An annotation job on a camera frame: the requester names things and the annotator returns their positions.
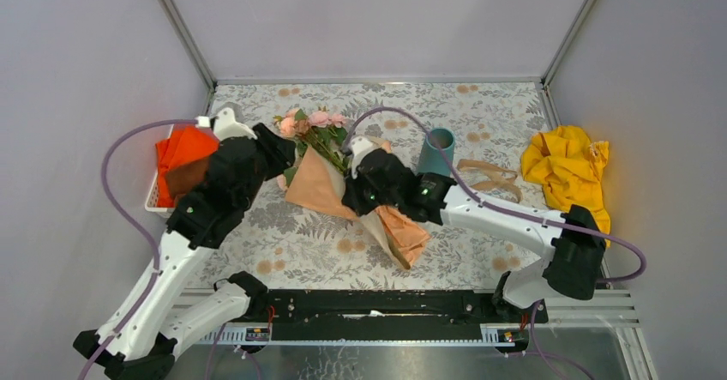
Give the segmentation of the brown paper ribbon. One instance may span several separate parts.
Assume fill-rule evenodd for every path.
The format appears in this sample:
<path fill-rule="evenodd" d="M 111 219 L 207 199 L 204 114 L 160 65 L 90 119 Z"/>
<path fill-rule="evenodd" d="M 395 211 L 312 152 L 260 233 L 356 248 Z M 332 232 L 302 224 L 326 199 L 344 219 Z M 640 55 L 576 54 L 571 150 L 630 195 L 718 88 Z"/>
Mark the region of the brown paper ribbon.
<path fill-rule="evenodd" d="M 522 202 L 523 192 L 516 184 L 519 176 L 516 171 L 484 160 L 469 159 L 460 159 L 456 168 L 470 188 L 510 202 Z"/>

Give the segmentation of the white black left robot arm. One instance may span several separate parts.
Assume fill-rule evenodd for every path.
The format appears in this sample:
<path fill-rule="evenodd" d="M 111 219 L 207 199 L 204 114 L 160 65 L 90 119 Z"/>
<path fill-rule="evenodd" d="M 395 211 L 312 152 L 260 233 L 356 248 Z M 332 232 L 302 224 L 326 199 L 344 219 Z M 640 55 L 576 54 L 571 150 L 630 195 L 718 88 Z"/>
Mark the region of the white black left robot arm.
<path fill-rule="evenodd" d="M 150 240 L 152 260 L 128 297 L 102 326 L 76 336 L 74 349 L 86 360 L 80 378 L 98 365 L 110 379 L 162 379 L 214 329 L 267 314 L 267 287 L 247 272 L 232 275 L 184 313 L 171 314 L 188 278 L 241 224 L 261 186 L 295 160 L 295 144 L 263 124 L 218 122 L 213 133 L 217 150 L 183 189 L 161 238 Z"/>

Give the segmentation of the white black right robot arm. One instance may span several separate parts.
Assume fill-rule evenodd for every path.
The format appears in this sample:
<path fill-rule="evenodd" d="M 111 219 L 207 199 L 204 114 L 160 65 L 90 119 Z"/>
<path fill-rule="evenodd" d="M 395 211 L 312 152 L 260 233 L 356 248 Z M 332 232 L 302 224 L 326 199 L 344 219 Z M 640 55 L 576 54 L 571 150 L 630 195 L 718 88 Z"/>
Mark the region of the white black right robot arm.
<path fill-rule="evenodd" d="M 418 223 L 483 232 L 537 254 L 536 262 L 499 280 L 491 308 L 502 321 L 541 299 L 594 296 L 605 241 L 581 206 L 538 210 L 476 193 L 449 176 L 416 174 L 380 148 L 353 153 L 342 202 L 359 215 L 396 208 Z"/>

